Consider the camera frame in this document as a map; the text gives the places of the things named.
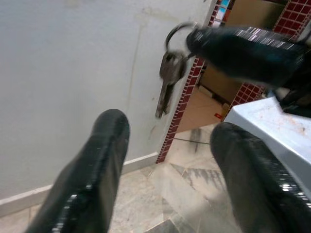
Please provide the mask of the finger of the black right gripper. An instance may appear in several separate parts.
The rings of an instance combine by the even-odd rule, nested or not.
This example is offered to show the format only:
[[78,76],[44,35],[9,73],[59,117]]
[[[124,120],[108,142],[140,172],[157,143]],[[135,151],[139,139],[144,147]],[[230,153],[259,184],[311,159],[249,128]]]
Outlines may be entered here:
[[301,65],[304,47],[277,48],[233,35],[192,35],[191,52],[231,78],[284,85]]
[[264,44],[276,48],[290,48],[292,44],[299,44],[291,37],[256,27],[219,27],[200,28],[193,30],[186,38],[189,50],[198,50],[208,42],[230,37]]

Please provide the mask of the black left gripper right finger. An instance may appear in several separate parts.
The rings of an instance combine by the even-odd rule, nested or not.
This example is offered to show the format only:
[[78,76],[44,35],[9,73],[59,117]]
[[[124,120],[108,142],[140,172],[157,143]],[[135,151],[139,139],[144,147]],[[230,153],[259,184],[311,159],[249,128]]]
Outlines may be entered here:
[[228,122],[215,126],[210,148],[244,233],[309,233],[311,196],[266,144]]

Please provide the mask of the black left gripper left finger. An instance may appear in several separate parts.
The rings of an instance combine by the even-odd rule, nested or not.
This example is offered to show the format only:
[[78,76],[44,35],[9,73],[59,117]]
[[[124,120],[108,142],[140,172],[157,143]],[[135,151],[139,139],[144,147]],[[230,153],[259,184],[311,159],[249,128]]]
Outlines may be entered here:
[[129,136],[129,122],[122,111],[102,112],[84,146],[60,172],[26,232],[108,232]]

